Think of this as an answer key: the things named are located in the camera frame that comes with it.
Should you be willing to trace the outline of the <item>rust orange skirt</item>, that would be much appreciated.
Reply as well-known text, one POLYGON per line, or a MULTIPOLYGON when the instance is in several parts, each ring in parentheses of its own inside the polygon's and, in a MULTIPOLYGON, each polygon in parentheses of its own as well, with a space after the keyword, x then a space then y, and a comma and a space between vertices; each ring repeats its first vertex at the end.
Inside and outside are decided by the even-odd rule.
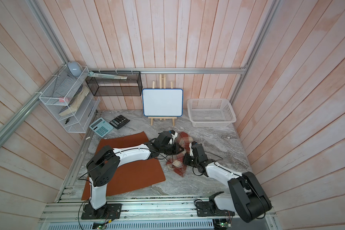
MULTIPOLYGON (((104 146, 128 148, 148 141, 144 132, 115 139, 102 139, 96 153, 104 146)), ((157 159, 136 161, 118 167, 113 178, 107 184, 106 195, 115 196, 150 187, 166 180, 160 162, 157 159)))

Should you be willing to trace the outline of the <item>white plastic basket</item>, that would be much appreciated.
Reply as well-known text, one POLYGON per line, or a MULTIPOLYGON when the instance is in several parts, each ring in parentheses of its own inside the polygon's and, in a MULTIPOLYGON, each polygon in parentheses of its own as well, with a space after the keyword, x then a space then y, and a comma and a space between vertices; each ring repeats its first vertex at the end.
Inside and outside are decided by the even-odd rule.
POLYGON ((227 99, 189 99, 187 111, 193 127, 225 127, 236 122, 235 112, 227 99))

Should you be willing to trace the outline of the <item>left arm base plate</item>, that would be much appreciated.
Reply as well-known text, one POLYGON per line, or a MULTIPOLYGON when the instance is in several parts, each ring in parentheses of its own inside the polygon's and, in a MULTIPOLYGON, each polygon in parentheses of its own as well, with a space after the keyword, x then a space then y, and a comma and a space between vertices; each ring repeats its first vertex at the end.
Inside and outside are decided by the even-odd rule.
POLYGON ((122 204, 106 203, 99 209, 94 209, 91 204, 86 204, 83 208, 81 219, 119 219, 122 210, 122 204))

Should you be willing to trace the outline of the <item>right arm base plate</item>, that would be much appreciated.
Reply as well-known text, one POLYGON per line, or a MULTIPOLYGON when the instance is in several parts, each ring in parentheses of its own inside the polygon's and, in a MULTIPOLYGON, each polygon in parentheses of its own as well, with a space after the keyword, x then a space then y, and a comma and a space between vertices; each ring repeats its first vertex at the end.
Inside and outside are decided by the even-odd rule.
POLYGON ((235 216, 235 213, 232 211, 218 209, 212 201, 203 201, 201 199, 197 199, 194 201, 194 205, 199 217, 235 216))

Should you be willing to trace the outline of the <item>red plaid skirt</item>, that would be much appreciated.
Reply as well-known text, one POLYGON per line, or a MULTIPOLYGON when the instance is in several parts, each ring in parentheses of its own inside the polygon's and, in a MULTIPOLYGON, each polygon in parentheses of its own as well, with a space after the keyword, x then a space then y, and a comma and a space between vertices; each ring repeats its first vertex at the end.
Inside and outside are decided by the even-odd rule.
POLYGON ((169 156, 166 163, 167 168, 170 171, 175 172, 176 174, 184 177, 187 169, 187 165, 184 164, 184 157, 186 154, 191 155, 190 147, 193 142, 193 138, 185 132, 178 133, 176 143, 179 145, 178 154, 169 156))

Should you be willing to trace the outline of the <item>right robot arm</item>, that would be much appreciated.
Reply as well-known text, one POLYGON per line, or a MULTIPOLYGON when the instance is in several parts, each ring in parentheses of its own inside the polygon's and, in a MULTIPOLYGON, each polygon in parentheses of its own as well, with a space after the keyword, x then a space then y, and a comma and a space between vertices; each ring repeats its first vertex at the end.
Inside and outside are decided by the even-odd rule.
POLYGON ((197 169, 198 176, 215 179, 229 188, 229 193, 218 192, 210 197, 212 208, 236 212, 247 223, 263 218, 272 209, 270 199, 252 172, 240 173, 209 159, 202 144, 195 141, 189 148, 183 163, 197 169))

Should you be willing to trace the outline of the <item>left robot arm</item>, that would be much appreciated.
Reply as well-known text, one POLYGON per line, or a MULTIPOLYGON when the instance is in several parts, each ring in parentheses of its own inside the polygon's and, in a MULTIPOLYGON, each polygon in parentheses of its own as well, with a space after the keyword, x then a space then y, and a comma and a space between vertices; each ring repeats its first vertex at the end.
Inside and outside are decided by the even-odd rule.
POLYGON ((92 211, 106 207, 107 184, 113 178, 118 167, 136 161, 157 158, 159 155, 177 155, 184 148, 175 141, 178 133, 170 130, 163 131, 157 138, 134 147, 123 149, 103 147, 88 161, 87 175, 91 185, 89 206, 92 211))

